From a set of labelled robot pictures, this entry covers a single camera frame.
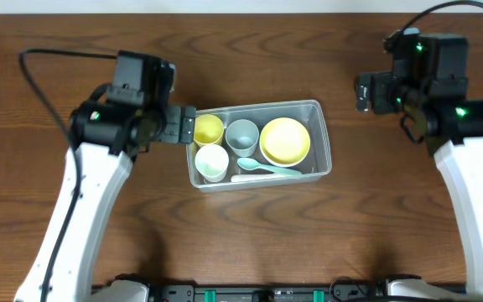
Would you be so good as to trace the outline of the pink plastic fork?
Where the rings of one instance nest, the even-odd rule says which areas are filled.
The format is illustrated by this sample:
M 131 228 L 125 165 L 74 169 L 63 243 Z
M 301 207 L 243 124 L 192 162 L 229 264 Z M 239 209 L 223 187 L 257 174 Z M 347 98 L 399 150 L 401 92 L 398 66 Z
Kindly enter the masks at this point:
M 232 183 L 247 182 L 247 181 L 261 181 L 261 180 L 274 180 L 285 178 L 283 174 L 235 174 L 231 177 Z

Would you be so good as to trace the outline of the mint green plastic spoon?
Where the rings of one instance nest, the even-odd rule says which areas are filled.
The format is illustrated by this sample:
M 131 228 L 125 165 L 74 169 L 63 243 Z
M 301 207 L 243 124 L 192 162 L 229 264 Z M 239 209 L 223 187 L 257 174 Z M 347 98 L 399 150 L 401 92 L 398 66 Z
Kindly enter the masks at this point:
M 302 174 L 300 171 L 295 169 L 282 168 L 269 164 L 261 164 L 260 162 L 252 158 L 239 158 L 237 160 L 237 164 L 245 170 L 264 169 L 266 171 L 282 174 L 285 176 L 297 176 Z

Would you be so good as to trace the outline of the yellow plastic cup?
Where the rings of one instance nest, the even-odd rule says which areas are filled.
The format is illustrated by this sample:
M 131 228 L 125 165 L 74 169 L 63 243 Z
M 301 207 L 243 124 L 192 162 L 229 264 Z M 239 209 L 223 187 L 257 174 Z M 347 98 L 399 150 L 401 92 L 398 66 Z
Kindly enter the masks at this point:
M 195 119 L 194 141 L 200 148 L 209 144 L 222 145 L 223 134 L 224 124 L 217 116 L 205 114 Z

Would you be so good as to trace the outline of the white plastic cup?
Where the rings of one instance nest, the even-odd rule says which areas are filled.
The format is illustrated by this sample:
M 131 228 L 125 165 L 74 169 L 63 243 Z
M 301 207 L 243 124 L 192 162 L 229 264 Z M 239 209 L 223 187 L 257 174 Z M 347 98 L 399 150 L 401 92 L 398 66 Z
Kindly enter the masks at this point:
M 229 163 L 227 151 L 216 144 L 205 145 L 195 156 L 195 167 L 198 172 L 213 183 L 224 179 Z

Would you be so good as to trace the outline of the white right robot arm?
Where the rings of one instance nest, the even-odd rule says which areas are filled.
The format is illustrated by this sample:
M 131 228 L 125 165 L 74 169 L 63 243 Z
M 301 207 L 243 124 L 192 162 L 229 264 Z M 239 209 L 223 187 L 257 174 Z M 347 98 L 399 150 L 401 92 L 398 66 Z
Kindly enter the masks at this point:
M 363 73 L 356 108 L 401 113 L 414 143 L 425 143 L 447 186 L 466 266 L 466 298 L 483 301 L 483 101 L 466 98 L 468 79 L 443 74 Z

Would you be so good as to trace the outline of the grey blue plastic cup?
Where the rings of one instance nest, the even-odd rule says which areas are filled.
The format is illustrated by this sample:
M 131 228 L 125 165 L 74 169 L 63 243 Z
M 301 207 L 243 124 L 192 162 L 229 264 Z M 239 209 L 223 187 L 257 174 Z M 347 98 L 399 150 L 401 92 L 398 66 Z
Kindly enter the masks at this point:
M 254 122 L 239 119 L 227 127 L 226 144 L 238 157 L 250 157 L 256 150 L 259 135 L 259 129 Z

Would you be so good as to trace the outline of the yellow plastic bowl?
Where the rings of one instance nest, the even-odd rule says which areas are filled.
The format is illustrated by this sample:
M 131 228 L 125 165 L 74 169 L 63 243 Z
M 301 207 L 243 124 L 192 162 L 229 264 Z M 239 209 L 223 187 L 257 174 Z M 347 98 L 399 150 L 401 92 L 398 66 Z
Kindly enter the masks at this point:
M 261 152 L 281 164 L 307 157 L 311 147 L 308 129 L 295 119 L 280 117 L 268 122 L 259 138 Z

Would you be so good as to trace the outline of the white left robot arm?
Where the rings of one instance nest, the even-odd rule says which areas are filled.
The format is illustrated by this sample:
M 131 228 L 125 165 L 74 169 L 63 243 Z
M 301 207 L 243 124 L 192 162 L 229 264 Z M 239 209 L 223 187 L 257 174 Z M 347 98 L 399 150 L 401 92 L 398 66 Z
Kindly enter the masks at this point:
M 94 291 L 92 279 L 106 225 L 134 159 L 151 142 L 193 141 L 196 110 L 83 102 L 70 117 L 77 139 L 39 253 L 17 301 L 147 301 L 150 285 L 134 275 Z

